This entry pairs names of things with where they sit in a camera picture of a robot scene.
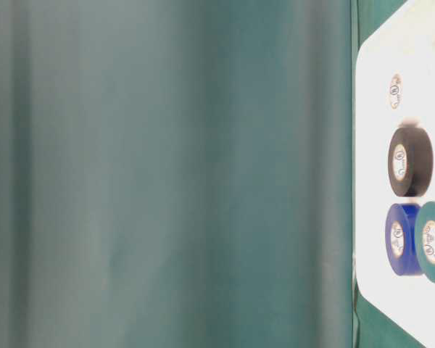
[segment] tape roll core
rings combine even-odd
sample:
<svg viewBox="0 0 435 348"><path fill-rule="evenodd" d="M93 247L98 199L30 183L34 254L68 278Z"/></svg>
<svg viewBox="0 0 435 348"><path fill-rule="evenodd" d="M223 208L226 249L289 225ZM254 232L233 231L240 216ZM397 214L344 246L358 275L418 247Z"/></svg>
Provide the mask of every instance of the tape roll core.
<svg viewBox="0 0 435 348"><path fill-rule="evenodd" d="M427 202L419 210L414 240L420 268L435 283L435 202Z"/></svg>
<svg viewBox="0 0 435 348"><path fill-rule="evenodd" d="M422 128L398 128L391 138L389 180L400 197L422 196L430 184L434 156L427 132Z"/></svg>
<svg viewBox="0 0 435 348"><path fill-rule="evenodd" d="M386 253L391 268L399 276L416 276L423 272L414 240L414 225L419 208L418 204L393 204L386 216Z"/></svg>

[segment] blue electrical tape roll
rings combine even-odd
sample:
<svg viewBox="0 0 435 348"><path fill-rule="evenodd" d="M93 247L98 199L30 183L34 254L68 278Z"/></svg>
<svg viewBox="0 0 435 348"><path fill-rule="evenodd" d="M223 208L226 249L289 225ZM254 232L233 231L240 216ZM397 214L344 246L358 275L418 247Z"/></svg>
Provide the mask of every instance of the blue electrical tape roll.
<svg viewBox="0 0 435 348"><path fill-rule="evenodd" d="M414 244L414 224L419 209L417 204L393 204L386 216L386 253L391 268L399 276L423 273Z"/></svg>

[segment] tape label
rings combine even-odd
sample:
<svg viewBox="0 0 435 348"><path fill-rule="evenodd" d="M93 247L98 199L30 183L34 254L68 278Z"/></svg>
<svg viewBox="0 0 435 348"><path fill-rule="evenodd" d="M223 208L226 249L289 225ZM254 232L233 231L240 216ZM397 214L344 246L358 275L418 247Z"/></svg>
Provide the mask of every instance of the tape label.
<svg viewBox="0 0 435 348"><path fill-rule="evenodd" d="M393 225L391 225L390 242L394 256L400 257L403 255L403 250L405 248L405 235L403 234L403 228L398 221L395 221Z"/></svg>
<svg viewBox="0 0 435 348"><path fill-rule="evenodd" d="M396 74L391 79L390 89L389 89L389 101L392 109L396 109L401 102L402 93L402 81L401 77Z"/></svg>
<svg viewBox="0 0 435 348"><path fill-rule="evenodd" d="M427 260L435 265L435 221L427 221L422 231L423 251Z"/></svg>
<svg viewBox="0 0 435 348"><path fill-rule="evenodd" d="M393 151L393 173L394 177L401 181L406 176L407 170L407 154L406 149L402 144L395 146Z"/></svg>

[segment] white surface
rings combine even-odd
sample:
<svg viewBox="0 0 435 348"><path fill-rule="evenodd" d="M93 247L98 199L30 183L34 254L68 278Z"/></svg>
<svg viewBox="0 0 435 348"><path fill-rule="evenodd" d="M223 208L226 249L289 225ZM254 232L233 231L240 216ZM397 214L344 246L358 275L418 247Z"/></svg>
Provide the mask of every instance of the white surface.
<svg viewBox="0 0 435 348"><path fill-rule="evenodd" d="M390 96L399 74L398 107ZM428 191L398 197L387 156L402 124L424 128L434 150ZM435 347L435 284L424 275L397 276L385 247L385 219L393 203L435 201L435 0L408 1L361 47L356 69L355 242L361 294L426 347Z"/></svg>

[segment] green fabric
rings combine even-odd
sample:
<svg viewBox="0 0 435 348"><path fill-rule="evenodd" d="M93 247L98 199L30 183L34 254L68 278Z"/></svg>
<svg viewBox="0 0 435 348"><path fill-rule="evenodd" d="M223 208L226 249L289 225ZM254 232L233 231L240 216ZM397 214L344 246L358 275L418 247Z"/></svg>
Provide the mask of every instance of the green fabric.
<svg viewBox="0 0 435 348"><path fill-rule="evenodd" d="M0 0L0 348L350 347L349 7Z"/></svg>
<svg viewBox="0 0 435 348"><path fill-rule="evenodd" d="M405 0L354 0L352 1L352 61L356 62L357 50ZM355 69L352 70L354 86ZM422 347L408 333L387 318L380 310L368 302L360 293L354 279L355 315L354 315L354 347Z"/></svg>

